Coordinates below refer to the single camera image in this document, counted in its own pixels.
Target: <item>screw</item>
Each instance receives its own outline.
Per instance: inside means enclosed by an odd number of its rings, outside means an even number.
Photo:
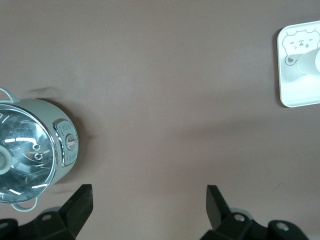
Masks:
[[[34,155],[35,160],[38,160],[38,161],[40,161],[43,157],[44,155],[42,153],[36,153]]]
[[[239,221],[239,222],[244,222],[246,220],[245,217],[240,215],[240,214],[234,215],[234,219]]]
[[[40,144],[35,144],[35,145],[32,146],[32,148],[33,148],[33,150],[38,151],[38,150],[40,150],[41,145]]]
[[[285,225],[283,222],[278,222],[276,224],[276,226],[278,227],[278,229],[283,230],[283,231],[289,230],[289,227],[287,225]]]

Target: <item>brown surface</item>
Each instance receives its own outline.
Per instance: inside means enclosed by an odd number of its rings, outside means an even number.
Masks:
[[[285,108],[277,34],[319,1],[0,0],[0,86],[74,120],[72,171],[30,221],[93,184],[78,239],[197,240],[206,185],[263,225],[320,239],[320,105]]]

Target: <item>glass lid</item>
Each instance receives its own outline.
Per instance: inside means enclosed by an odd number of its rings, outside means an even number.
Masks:
[[[55,148],[30,113],[0,104],[0,202],[21,203],[41,194],[55,174]]]

